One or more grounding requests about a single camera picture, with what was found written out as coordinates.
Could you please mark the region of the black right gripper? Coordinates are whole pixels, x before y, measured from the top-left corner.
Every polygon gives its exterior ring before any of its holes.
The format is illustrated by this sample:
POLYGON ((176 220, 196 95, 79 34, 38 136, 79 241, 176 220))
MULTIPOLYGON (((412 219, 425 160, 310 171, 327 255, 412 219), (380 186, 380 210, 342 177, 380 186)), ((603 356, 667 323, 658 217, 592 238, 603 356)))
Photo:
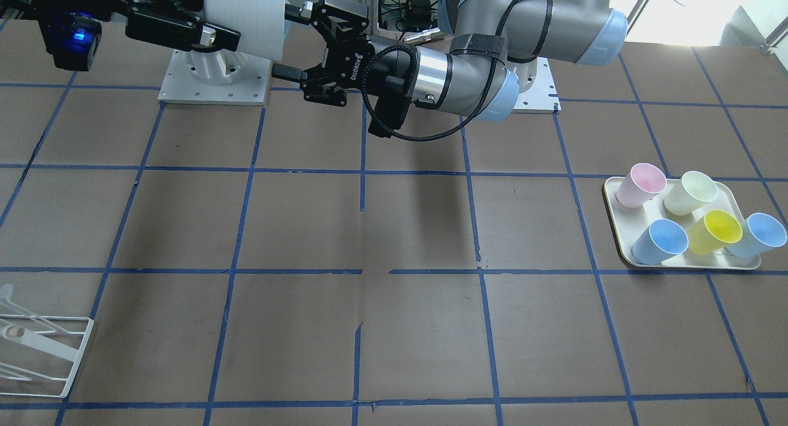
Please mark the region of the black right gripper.
POLYGON ((127 36, 175 49, 237 51, 241 33, 203 23, 204 0, 37 0, 37 14, 81 13, 99 22, 115 14, 127 18, 127 36))

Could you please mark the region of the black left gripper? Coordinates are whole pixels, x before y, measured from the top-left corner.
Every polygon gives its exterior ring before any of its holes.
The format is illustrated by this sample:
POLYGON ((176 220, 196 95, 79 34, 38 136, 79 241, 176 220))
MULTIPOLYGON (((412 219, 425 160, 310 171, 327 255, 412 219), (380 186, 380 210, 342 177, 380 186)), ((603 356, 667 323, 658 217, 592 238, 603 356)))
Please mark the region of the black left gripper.
POLYGON ((347 89, 362 87, 368 73, 366 91, 371 95, 405 92, 406 53, 392 51, 369 64, 377 53, 397 44, 393 39, 366 33, 371 20, 367 6, 352 0, 285 2, 284 17, 296 24, 311 25, 324 41, 323 61, 307 70, 273 62, 272 78, 300 84, 308 102, 343 107, 347 89))

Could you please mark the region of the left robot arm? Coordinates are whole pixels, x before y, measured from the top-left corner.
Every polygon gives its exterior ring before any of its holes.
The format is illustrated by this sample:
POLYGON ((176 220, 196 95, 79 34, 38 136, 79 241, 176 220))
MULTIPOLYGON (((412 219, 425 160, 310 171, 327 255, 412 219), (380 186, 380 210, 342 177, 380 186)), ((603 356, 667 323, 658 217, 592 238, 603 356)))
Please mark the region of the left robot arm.
POLYGON ((544 57, 590 66, 613 61, 628 30, 609 0, 441 0, 448 52, 367 33, 366 6, 318 0, 285 17, 312 26, 326 41, 310 69, 276 63, 272 76, 298 84, 306 101, 342 107, 360 90, 369 132, 399 137, 411 107, 501 121, 520 96, 520 67, 544 57))

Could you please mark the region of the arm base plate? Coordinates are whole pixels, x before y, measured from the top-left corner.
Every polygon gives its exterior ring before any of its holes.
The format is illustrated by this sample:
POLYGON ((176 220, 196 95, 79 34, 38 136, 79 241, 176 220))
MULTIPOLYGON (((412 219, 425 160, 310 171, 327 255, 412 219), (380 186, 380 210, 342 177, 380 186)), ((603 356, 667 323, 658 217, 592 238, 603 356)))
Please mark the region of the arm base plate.
POLYGON ((513 113, 558 113, 559 95, 548 59, 537 57, 530 62, 509 62, 507 68, 518 76, 520 94, 513 113))
POLYGON ((272 62, 239 51, 175 50, 158 100, 172 104, 262 106, 272 62))

